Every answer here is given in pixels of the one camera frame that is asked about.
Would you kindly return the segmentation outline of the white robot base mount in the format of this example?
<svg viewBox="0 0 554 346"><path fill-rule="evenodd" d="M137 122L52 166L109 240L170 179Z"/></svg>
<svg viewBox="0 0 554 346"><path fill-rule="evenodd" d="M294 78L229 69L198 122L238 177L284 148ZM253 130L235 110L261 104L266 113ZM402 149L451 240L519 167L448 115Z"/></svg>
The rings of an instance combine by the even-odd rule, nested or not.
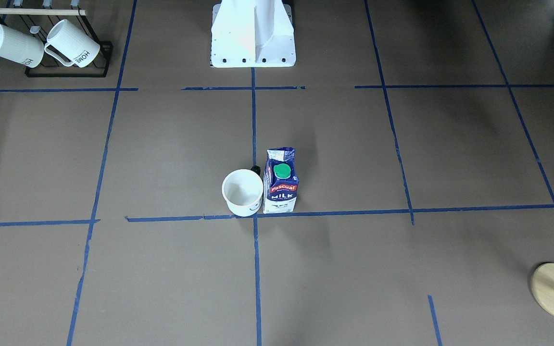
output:
<svg viewBox="0 0 554 346"><path fill-rule="evenodd" d="M291 0L223 0L213 6L213 68L286 68L296 59Z"/></svg>

